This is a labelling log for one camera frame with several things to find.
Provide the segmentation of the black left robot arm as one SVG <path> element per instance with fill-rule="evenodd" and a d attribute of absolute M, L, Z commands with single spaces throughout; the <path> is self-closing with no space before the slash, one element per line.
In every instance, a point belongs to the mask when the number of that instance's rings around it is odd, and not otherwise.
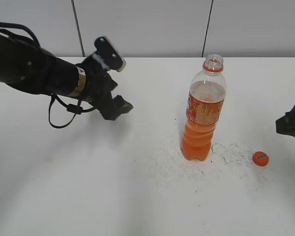
<path fill-rule="evenodd" d="M 48 95 L 52 102 L 76 99 L 77 104 L 65 104 L 73 115 L 85 113 L 81 103 L 87 102 L 104 119 L 115 120 L 133 108 L 122 96 L 112 96 L 117 83 L 109 71 L 120 72 L 126 63 L 107 37 L 95 39 L 94 46 L 93 54 L 72 64 L 43 49 L 26 26 L 0 22 L 0 82 L 25 93 Z"/>

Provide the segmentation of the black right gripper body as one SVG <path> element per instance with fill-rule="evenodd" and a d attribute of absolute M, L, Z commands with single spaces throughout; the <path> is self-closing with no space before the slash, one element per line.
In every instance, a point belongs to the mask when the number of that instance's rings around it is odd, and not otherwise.
<path fill-rule="evenodd" d="M 295 105 L 284 116 L 276 120 L 276 133 L 295 138 Z"/>

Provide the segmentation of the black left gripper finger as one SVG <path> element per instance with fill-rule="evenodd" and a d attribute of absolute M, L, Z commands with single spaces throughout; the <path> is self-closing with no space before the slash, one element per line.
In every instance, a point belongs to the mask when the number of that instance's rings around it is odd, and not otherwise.
<path fill-rule="evenodd" d="M 116 120 L 120 115 L 127 114 L 133 105 L 123 99 L 121 95 L 107 98 L 102 106 L 102 116 L 105 120 Z"/>

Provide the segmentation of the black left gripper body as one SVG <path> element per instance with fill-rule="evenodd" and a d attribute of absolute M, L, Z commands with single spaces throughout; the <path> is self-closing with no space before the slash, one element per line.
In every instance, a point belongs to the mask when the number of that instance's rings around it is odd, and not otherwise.
<path fill-rule="evenodd" d="M 92 54 L 76 66 L 84 70 L 86 74 L 86 85 L 79 100 L 92 105 L 91 109 L 83 110 L 79 102 L 75 107 L 75 113 L 81 114 L 97 109 L 103 118 L 117 118 L 118 107 L 114 103 L 111 91 L 118 85 L 109 75 L 108 71 L 118 69 L 118 56 L 100 56 Z"/>

